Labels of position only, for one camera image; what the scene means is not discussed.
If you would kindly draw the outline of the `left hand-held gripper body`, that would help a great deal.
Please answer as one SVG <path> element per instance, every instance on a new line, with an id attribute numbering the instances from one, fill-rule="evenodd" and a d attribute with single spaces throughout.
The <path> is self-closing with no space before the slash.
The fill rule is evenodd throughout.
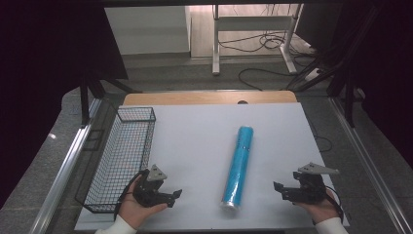
<path id="1" fill-rule="evenodd" d="M 167 176 L 156 164 L 137 175 L 140 176 L 140 181 L 136 183 L 132 195 L 142 207 L 150 208 L 161 204 L 162 201 L 172 200 L 166 196 L 167 193 L 159 191 Z"/>

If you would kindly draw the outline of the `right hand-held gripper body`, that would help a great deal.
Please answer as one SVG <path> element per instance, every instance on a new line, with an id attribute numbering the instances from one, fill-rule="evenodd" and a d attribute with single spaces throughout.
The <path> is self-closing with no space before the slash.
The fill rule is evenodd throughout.
<path id="1" fill-rule="evenodd" d="M 317 204 L 324 200 L 326 186 L 322 175 L 338 175 L 337 169 L 330 169 L 322 165 L 310 162 L 300 167 L 293 173 L 293 178 L 298 180 L 300 187 L 293 193 L 293 202 L 305 204 Z"/>

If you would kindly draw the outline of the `person's left hand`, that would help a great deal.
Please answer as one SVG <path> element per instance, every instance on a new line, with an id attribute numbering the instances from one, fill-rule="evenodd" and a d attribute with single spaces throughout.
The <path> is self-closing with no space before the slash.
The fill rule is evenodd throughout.
<path id="1" fill-rule="evenodd" d="M 138 181 L 140 181 L 140 175 L 130 185 L 118 212 L 118 215 L 133 229 L 137 229 L 151 215 L 168 207 L 167 204 L 159 204 L 150 208 L 142 207 L 132 195 Z"/>

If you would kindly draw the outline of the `person's right hand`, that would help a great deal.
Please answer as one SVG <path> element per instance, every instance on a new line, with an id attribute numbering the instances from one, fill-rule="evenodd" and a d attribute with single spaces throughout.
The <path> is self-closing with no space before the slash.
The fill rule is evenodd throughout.
<path id="1" fill-rule="evenodd" d="M 334 205 L 328 199 L 324 199 L 322 202 L 315 205 L 294 203 L 294 206 L 303 208 L 310 215 L 314 224 L 320 224 L 332 218 L 341 221 Z"/>

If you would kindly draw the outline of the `white table mat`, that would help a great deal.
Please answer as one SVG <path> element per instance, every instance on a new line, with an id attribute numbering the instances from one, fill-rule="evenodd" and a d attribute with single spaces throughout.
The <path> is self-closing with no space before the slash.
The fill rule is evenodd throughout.
<path id="1" fill-rule="evenodd" d="M 295 187 L 295 171 L 326 184 L 341 174 L 323 163 L 300 103 L 157 105 L 150 164 L 167 174 L 163 191 L 180 190 L 174 206 L 148 218 L 143 232 L 252 231 L 308 228 L 308 215 L 274 188 Z M 253 129 L 241 207 L 221 199 L 241 126 Z"/>

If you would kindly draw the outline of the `blue foil-wrapped roll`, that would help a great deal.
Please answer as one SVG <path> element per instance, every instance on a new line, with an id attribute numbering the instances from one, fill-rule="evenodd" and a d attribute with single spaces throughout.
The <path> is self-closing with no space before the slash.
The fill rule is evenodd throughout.
<path id="1" fill-rule="evenodd" d="M 253 134 L 254 130 L 250 126 L 241 126 L 238 130 L 235 150 L 221 200 L 221 207 L 225 211 L 235 212 L 241 206 Z"/>

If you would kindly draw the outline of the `black metal stand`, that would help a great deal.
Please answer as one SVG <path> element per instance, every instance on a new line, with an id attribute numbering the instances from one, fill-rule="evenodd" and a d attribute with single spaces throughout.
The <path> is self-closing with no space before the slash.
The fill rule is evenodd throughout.
<path id="1" fill-rule="evenodd" d="M 344 92 L 344 118 L 347 123 L 353 128 L 355 126 L 353 118 L 355 97 L 355 80 L 350 70 L 337 71 L 329 86 L 327 94 L 330 97 L 338 97 L 341 92 Z"/>
<path id="2" fill-rule="evenodd" d="M 126 84 L 116 80 L 104 78 L 104 81 L 117 87 L 118 89 L 126 92 L 127 94 L 141 94 L 141 91 L 133 89 Z M 94 75 L 84 75 L 80 78 L 80 94 L 81 94 L 81 111 L 82 111 L 82 122 L 81 127 L 85 128 L 91 119 L 91 114 L 89 110 L 89 97 L 88 93 L 92 92 L 95 98 L 104 98 L 106 91 L 101 84 L 101 80 L 96 78 Z"/>

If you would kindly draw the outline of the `white power strip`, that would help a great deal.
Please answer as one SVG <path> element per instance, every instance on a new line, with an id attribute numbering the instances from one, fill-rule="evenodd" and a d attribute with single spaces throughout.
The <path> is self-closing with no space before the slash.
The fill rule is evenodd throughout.
<path id="1" fill-rule="evenodd" d="M 313 71 L 311 71 L 306 77 L 305 80 L 307 82 L 315 79 L 317 76 L 322 74 L 322 70 L 320 68 L 315 68 Z"/>

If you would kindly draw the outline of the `dark curtain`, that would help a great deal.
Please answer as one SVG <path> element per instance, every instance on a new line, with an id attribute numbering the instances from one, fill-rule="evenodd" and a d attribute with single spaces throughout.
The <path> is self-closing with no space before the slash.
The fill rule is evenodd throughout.
<path id="1" fill-rule="evenodd" d="M 309 0 L 321 12 L 304 18 L 319 38 L 333 31 L 321 59 L 337 66 L 327 92 L 363 90 L 361 106 L 413 167 L 413 0 Z"/>
<path id="2" fill-rule="evenodd" d="M 86 79 L 126 79 L 105 10 L 64 0 L 0 0 L 0 209 Z"/>

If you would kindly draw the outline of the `white cabinet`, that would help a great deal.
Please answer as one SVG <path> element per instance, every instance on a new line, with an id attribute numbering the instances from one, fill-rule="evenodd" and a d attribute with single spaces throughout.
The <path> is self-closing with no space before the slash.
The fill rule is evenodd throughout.
<path id="1" fill-rule="evenodd" d="M 116 43 L 122 55 L 190 52 L 189 8 L 106 8 Z"/>

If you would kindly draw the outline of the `aluminium frame rail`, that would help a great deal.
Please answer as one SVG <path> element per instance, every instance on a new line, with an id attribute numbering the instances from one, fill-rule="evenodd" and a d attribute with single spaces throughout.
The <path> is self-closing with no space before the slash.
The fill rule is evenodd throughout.
<path id="1" fill-rule="evenodd" d="M 66 156 L 56 174 L 56 178 L 40 208 L 28 234 L 45 234 L 56 212 L 58 203 L 63 195 L 65 187 L 75 168 L 76 162 L 80 156 L 82 147 L 86 138 L 91 131 L 94 116 L 101 105 L 100 99 L 94 99 L 91 106 L 87 108 L 90 120 L 86 122 L 76 133 L 72 143 L 66 153 Z"/>
<path id="2" fill-rule="evenodd" d="M 355 127 L 352 127 L 346 120 L 344 115 L 344 107 L 337 97 L 330 97 L 329 102 L 337 116 L 342 128 L 344 129 L 349 141 L 357 153 L 357 157 L 366 171 L 369 180 L 371 181 L 378 197 L 384 205 L 385 211 L 388 213 L 398 234 L 413 234 L 413 226 L 406 218 L 401 205 L 395 198 L 395 195 L 385 183 L 383 177 L 380 175 L 376 165 L 372 161 L 365 145 L 360 139 Z"/>

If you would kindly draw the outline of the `white metal desk frame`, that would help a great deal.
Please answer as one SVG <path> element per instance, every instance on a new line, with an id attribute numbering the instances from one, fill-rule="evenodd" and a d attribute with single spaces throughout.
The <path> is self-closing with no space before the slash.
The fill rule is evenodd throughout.
<path id="1" fill-rule="evenodd" d="M 228 31 L 283 31 L 285 37 L 280 45 L 280 52 L 290 74 L 297 70 L 290 55 L 290 42 L 295 32 L 296 24 L 302 5 L 298 4 L 292 16 L 253 16 L 253 17 L 221 17 L 219 6 L 213 5 L 213 47 L 212 47 L 212 74 L 220 74 L 220 55 L 218 36 L 220 32 Z"/>

